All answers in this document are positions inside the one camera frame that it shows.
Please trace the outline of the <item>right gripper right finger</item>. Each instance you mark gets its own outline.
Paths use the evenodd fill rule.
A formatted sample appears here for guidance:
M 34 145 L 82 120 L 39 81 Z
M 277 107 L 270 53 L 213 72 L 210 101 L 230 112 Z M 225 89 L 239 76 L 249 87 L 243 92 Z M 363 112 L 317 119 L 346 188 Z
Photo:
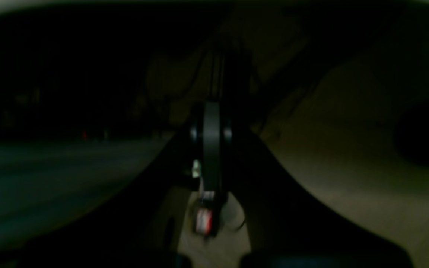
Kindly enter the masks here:
M 241 268 L 412 268 L 401 246 L 337 214 L 306 190 L 246 124 L 222 117 L 223 186 L 245 212 L 252 250 Z

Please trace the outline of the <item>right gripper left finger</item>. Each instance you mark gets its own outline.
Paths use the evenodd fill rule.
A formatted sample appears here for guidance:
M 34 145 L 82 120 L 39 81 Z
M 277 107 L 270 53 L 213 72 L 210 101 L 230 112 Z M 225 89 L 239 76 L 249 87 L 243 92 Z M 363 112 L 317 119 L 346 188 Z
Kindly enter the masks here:
M 201 192 L 195 233 L 216 233 L 221 192 L 222 109 L 196 108 L 183 128 L 124 190 L 82 219 L 30 242 L 19 268 L 191 268 L 177 252 L 192 190 Z

